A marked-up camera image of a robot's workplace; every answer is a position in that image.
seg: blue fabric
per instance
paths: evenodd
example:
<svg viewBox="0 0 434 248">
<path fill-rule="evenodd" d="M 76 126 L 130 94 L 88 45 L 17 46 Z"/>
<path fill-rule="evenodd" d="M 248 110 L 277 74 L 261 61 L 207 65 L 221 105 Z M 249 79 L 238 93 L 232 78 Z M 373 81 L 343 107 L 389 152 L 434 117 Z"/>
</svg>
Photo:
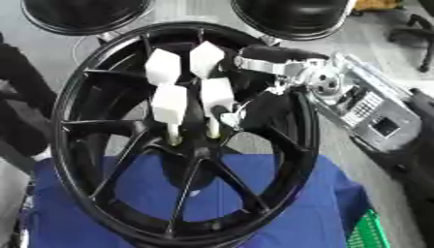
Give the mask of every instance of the blue fabric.
<svg viewBox="0 0 434 248">
<path fill-rule="evenodd" d="M 271 155 L 229 155 L 225 162 L 256 192 L 263 190 L 274 174 Z M 35 207 L 26 215 L 31 248 L 132 247 L 78 209 L 56 178 L 50 160 L 37 165 L 36 177 Z M 169 218 L 176 193 L 156 156 L 138 158 L 116 189 L 119 199 L 160 218 Z M 209 219 L 239 205 L 236 193 L 219 179 L 189 199 L 185 218 Z M 346 235 L 369 208 L 363 188 L 320 156 L 297 201 L 243 247 L 344 248 Z"/>
</svg>

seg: black wheel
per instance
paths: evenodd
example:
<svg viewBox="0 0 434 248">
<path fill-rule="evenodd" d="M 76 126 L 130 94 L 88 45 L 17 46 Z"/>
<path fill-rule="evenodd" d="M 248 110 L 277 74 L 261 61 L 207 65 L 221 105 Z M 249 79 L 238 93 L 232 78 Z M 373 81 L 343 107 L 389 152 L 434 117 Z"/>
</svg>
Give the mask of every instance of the black wheel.
<svg viewBox="0 0 434 248">
<path fill-rule="evenodd" d="M 317 114 L 302 93 L 293 92 L 288 95 L 292 110 L 285 114 L 293 116 L 291 129 L 296 137 L 291 138 L 273 124 L 245 131 L 275 144 L 279 149 L 275 154 L 281 158 L 272 182 L 261 194 L 253 193 L 221 159 L 223 148 L 236 132 L 224 128 L 219 139 L 207 137 L 196 79 L 188 72 L 188 66 L 179 82 L 190 94 L 180 145 L 168 145 L 165 126 L 149 114 L 143 119 L 122 119 L 155 90 L 142 70 L 152 49 L 176 52 L 188 65 L 190 50 L 203 40 L 230 52 L 263 43 L 231 28 L 202 22 L 143 27 L 110 41 L 85 60 L 66 84 L 53 113 L 52 152 L 61 181 L 87 214 L 138 247 L 238 245 L 294 202 L 318 156 Z M 256 75 L 246 79 L 239 72 L 228 73 L 228 77 L 240 103 L 249 101 L 273 82 L 273 77 Z M 282 116 L 275 120 L 279 125 L 289 125 L 289 118 L 280 119 Z M 115 159 L 113 172 L 107 174 L 101 172 L 101 151 L 111 135 L 127 137 L 129 141 Z M 119 176 L 137 156 L 151 152 L 168 159 L 168 163 L 176 162 L 172 166 L 178 172 L 167 173 L 167 177 L 177 184 L 179 196 L 168 220 L 138 212 L 114 194 Z M 183 210 L 189 193 L 206 187 L 214 178 L 222 179 L 239 194 L 241 208 L 216 219 L 185 221 Z"/>
<path fill-rule="evenodd" d="M 363 15 L 364 15 L 363 11 L 356 11 L 356 10 L 351 11 L 351 16 L 362 17 Z"/>
<path fill-rule="evenodd" d="M 396 41 L 396 38 L 394 38 L 392 35 L 389 35 L 387 37 L 387 41 L 390 42 L 390 43 L 394 43 Z"/>
<path fill-rule="evenodd" d="M 429 71 L 429 66 L 427 66 L 427 65 L 421 65 L 421 66 L 418 68 L 418 70 L 419 70 L 421 73 L 427 73 L 427 72 Z"/>
</svg>

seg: gray floor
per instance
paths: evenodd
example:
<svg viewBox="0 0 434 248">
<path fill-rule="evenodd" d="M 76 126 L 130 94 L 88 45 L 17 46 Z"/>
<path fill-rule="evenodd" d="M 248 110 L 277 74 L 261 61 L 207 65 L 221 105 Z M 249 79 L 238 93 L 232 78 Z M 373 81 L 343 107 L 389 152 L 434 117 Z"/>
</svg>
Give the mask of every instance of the gray floor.
<svg viewBox="0 0 434 248">
<path fill-rule="evenodd" d="M 332 53 L 337 50 L 352 53 L 382 69 L 391 77 L 398 78 L 397 81 L 404 85 L 418 85 L 429 90 L 428 83 L 432 84 L 434 80 L 434 70 L 425 75 L 415 70 L 423 56 L 422 47 L 425 44 L 411 39 L 402 44 L 390 44 L 385 39 L 386 33 L 393 26 L 405 23 L 409 13 L 427 16 L 421 7 L 413 4 L 413 1 L 408 1 L 407 4 L 408 12 L 390 11 L 367 14 L 364 17 L 350 17 L 342 30 L 331 37 L 314 42 L 285 42 L 285 46 L 322 53 Z M 121 31 L 154 22 L 173 20 L 205 20 L 253 32 L 233 14 L 229 0 L 157 0 L 153 12 Z M 76 67 L 71 49 L 78 38 L 51 35 L 32 26 L 22 16 L 17 0 L 2 0 L 0 31 L 4 32 L 9 43 L 21 47 L 54 90 L 58 91 L 62 88 L 69 74 Z M 96 44 L 92 40 L 85 40 L 78 50 L 78 60 L 84 58 L 95 47 Z M 352 179 L 366 187 L 371 201 L 381 215 L 391 247 L 424 247 L 401 187 L 357 150 L 343 132 L 323 119 L 322 131 L 323 154 L 338 164 Z M 262 140 L 249 137 L 235 140 L 232 145 L 238 150 L 250 153 L 269 151 L 269 147 Z M 111 149 L 116 150 L 117 146 L 119 146 L 118 141 L 112 144 Z M 17 179 L 12 182 L 5 180 L 7 177 Z M 0 161 L 0 187 L 11 189 L 10 194 L 0 195 L 0 202 L 19 199 L 19 194 L 13 194 L 13 189 L 19 191 L 26 180 L 27 178 L 19 171 L 13 170 L 9 163 Z M 8 213 L 0 213 L 0 223 L 7 222 L 4 218 L 6 214 Z"/>
</svg>

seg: white cube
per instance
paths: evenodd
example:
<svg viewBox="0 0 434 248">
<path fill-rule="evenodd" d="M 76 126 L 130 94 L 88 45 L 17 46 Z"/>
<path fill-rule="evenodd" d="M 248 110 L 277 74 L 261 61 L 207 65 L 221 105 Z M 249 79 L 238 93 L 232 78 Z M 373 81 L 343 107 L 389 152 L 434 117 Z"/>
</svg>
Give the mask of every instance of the white cube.
<svg viewBox="0 0 434 248">
<path fill-rule="evenodd" d="M 201 82 L 201 102 L 205 116 L 211 117 L 211 109 L 215 106 L 223 106 L 232 110 L 234 96 L 231 83 L 228 78 L 213 78 Z"/>
<path fill-rule="evenodd" d="M 151 107 L 156 121 L 181 125 L 187 109 L 187 88 L 172 84 L 159 85 Z"/>
<path fill-rule="evenodd" d="M 161 83 L 175 84 L 181 76 L 181 57 L 157 48 L 152 52 L 144 68 L 149 83 L 155 86 Z"/>
<path fill-rule="evenodd" d="M 210 42 L 204 42 L 190 52 L 190 71 L 201 79 L 209 78 L 225 52 Z"/>
</svg>

